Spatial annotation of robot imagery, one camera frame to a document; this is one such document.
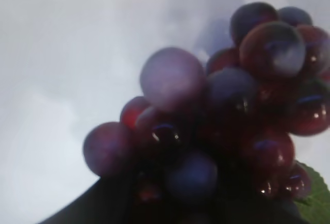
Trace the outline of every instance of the gray background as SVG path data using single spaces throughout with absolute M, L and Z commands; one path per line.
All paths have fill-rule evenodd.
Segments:
M 330 29 L 329 0 L 0 0 L 0 223 L 41 221 L 92 185 L 82 140 L 140 94 L 148 55 L 177 45 L 205 59 L 252 1 L 302 7 Z M 329 136 L 294 138 L 328 183 Z

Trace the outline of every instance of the red grape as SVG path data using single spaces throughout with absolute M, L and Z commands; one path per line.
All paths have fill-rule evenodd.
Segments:
M 267 180 L 255 180 L 254 186 L 258 193 L 270 199 L 276 197 L 279 190 L 278 180 L 273 178 Z
M 298 86 L 298 81 L 263 82 L 259 85 L 257 99 L 261 104 L 285 104 Z
M 306 170 L 298 163 L 295 164 L 289 177 L 282 182 L 281 194 L 285 197 L 302 199 L 311 191 L 311 180 Z
M 225 68 L 208 77 L 206 106 L 215 114 L 229 109 L 245 112 L 256 90 L 257 83 L 247 72 L 239 68 Z
M 302 24 L 312 25 L 312 19 L 310 15 L 298 8 L 293 6 L 288 6 L 281 8 L 277 11 L 279 19 L 289 25 L 298 26 Z
M 120 122 L 126 124 L 129 128 L 134 129 L 137 118 L 149 106 L 150 104 L 142 96 L 131 99 L 124 106 L 120 114 Z
M 271 22 L 259 25 L 243 40 L 240 62 L 258 79 L 274 80 L 296 76 L 305 60 L 305 45 L 290 25 Z
M 163 192 L 155 182 L 144 173 L 138 177 L 135 205 L 154 204 L 162 200 Z
M 235 44 L 240 45 L 254 27 L 277 20 L 277 11 L 271 5 L 262 2 L 246 4 L 233 14 L 230 20 L 230 33 Z
M 145 98 L 161 111 L 178 110 L 197 98 L 206 76 L 198 59 L 175 47 L 153 54 L 142 68 L 140 85 Z
M 309 136 L 325 131 L 329 125 L 329 90 L 316 80 L 302 83 L 294 101 L 285 108 L 283 127 L 295 135 Z
M 327 87 L 330 87 L 330 69 L 326 70 L 320 75 L 320 79 L 327 85 Z
M 234 157 L 242 123 L 234 119 L 223 123 L 206 121 L 197 128 L 196 137 L 199 143 L 211 150 L 215 156 Z
M 200 204 L 215 192 L 218 169 L 215 162 L 201 152 L 188 152 L 166 172 L 168 191 L 187 204 Z
M 137 146 L 144 156 L 159 161 L 174 157 L 189 140 L 185 121 L 177 116 L 147 108 L 136 121 Z
M 206 74 L 220 71 L 225 67 L 239 66 L 239 52 L 237 48 L 220 50 L 215 53 L 206 64 Z
M 299 25 L 297 28 L 305 46 L 306 57 L 301 71 L 303 76 L 315 76 L 330 66 L 330 37 L 328 33 L 311 25 Z
M 130 169 L 134 159 L 131 130 L 122 123 L 108 122 L 94 128 L 84 142 L 85 161 L 92 172 L 110 177 Z
M 247 167 L 262 178 L 289 171 L 295 155 L 294 144 L 287 133 L 262 125 L 251 126 L 243 132 L 239 151 Z

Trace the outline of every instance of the grape cluster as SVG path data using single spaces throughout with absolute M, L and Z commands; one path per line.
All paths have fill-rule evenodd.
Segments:
M 100 177 L 138 168 L 132 223 L 174 223 L 176 204 L 203 219 L 227 175 L 274 201 L 309 194 L 290 134 L 330 126 L 330 37 L 304 10 L 261 2 L 236 10 L 230 32 L 235 47 L 205 68 L 182 49 L 157 51 L 141 71 L 143 96 L 86 137 Z

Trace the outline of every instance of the green leaf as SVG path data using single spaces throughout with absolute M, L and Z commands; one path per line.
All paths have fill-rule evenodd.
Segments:
M 300 163 L 307 171 L 312 181 L 310 195 L 303 200 L 297 200 L 302 217 L 310 224 L 330 224 L 330 191 L 320 174 L 312 168 Z

